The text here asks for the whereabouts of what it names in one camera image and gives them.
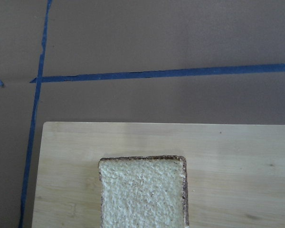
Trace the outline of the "wooden cutting board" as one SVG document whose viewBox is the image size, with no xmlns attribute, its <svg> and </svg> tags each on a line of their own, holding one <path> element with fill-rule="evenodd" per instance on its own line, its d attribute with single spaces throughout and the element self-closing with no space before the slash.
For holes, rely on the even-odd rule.
<svg viewBox="0 0 285 228">
<path fill-rule="evenodd" d="M 285 228 L 285 125 L 46 122 L 32 226 L 100 226 L 103 157 L 181 155 L 192 228 Z"/>
</svg>

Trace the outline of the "bread slice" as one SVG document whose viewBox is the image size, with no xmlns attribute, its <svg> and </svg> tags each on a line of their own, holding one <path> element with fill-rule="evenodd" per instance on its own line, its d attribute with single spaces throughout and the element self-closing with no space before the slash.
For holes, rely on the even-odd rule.
<svg viewBox="0 0 285 228">
<path fill-rule="evenodd" d="M 102 228 L 188 228 L 187 161 L 183 156 L 101 158 Z"/>
</svg>

